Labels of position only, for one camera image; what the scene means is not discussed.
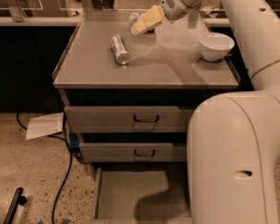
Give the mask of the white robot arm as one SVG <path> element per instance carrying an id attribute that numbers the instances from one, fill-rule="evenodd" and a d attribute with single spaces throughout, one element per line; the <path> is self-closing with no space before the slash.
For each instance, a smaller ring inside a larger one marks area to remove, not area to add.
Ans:
<path id="1" fill-rule="evenodd" d="M 200 0 L 161 0 L 176 19 Z M 280 19 L 265 0 L 221 0 L 252 91 L 213 96 L 194 111 L 187 165 L 192 224 L 279 224 Z"/>

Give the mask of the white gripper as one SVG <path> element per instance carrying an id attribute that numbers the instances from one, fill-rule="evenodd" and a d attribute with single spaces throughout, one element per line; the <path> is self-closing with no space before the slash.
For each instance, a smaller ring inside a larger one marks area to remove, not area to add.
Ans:
<path id="1" fill-rule="evenodd" d="M 161 0 L 160 6 L 152 6 L 142 13 L 148 27 L 159 26 L 164 16 L 171 21 L 184 17 L 191 9 L 195 8 L 202 0 Z"/>

